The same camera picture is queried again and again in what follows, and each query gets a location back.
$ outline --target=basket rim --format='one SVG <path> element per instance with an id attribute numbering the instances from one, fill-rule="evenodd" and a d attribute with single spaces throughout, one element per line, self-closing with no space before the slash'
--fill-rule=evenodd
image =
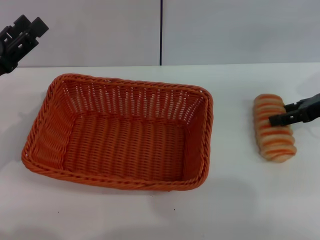
<path id="1" fill-rule="evenodd" d="M 132 86 L 141 88 L 153 88 L 153 89 L 168 89 L 172 90 L 184 90 L 190 93 L 197 94 L 204 97 L 206 110 L 204 115 L 204 123 L 202 127 L 202 144 L 201 148 L 201 159 L 202 164 L 196 177 L 189 180 L 180 181 L 159 181 L 159 180 L 143 180 L 137 178 L 122 178 L 116 175 L 112 176 L 100 176 L 100 175 L 86 175 L 78 172 L 70 172 L 68 170 L 56 169 L 44 165 L 39 162 L 35 162 L 30 152 L 33 152 L 39 132 L 45 125 L 46 117 L 45 113 L 50 111 L 51 103 L 55 100 L 55 91 L 59 89 L 64 81 L 79 81 L 86 84 L 98 83 L 102 85 L 118 86 Z M 194 85 L 185 84 L 172 84 L 163 82 L 149 82 L 149 81 L 134 81 L 120 78 L 111 77 L 93 77 L 89 75 L 66 73 L 60 75 L 54 79 L 54 81 L 48 87 L 45 99 L 41 109 L 33 122 L 32 129 L 27 137 L 27 141 L 22 150 L 22 162 L 24 165 L 31 170 L 42 175 L 46 175 L 51 178 L 59 180 L 66 180 L 76 183 L 82 183 L 86 185 L 104 186 L 117 189 L 137 189 L 137 190 L 157 190 L 163 189 L 164 187 L 168 190 L 190 190 L 199 187 L 207 178 L 209 173 L 210 164 L 210 141 L 213 125 L 213 98 L 211 94 L 204 88 Z"/>

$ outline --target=orange wicker basket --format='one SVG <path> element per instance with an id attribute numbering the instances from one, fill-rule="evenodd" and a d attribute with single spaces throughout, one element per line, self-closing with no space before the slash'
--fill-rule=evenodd
<path id="1" fill-rule="evenodd" d="M 213 99 L 198 86 L 58 76 L 22 151 L 31 171 L 124 190 L 191 190 L 207 178 Z"/>

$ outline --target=white wall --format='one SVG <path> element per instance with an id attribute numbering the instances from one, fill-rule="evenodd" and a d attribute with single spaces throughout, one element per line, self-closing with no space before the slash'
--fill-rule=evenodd
<path id="1" fill-rule="evenodd" d="M 0 30 L 22 14 L 50 29 L 19 66 L 159 64 L 159 0 L 0 0 Z"/>
<path id="2" fill-rule="evenodd" d="M 164 65 L 320 62 L 319 0 L 164 0 Z"/>

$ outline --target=wicker basket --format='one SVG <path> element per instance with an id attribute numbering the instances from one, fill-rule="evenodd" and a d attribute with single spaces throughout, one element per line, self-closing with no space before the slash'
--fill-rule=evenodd
<path id="1" fill-rule="evenodd" d="M 213 100 L 197 86 L 64 74 L 22 151 L 31 171 L 124 190 L 190 190 L 207 178 Z"/>

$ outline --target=white table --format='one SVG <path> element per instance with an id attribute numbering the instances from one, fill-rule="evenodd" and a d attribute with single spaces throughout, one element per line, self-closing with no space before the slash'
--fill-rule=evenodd
<path id="1" fill-rule="evenodd" d="M 45 92 L 63 73 L 202 86 L 214 100 L 206 182 L 185 192 L 123 191 L 27 170 L 21 151 Z M 19 68 L 0 77 L 1 240 L 320 239 L 320 119 L 292 126 L 297 155 L 257 153 L 253 99 L 320 93 L 320 63 Z"/>

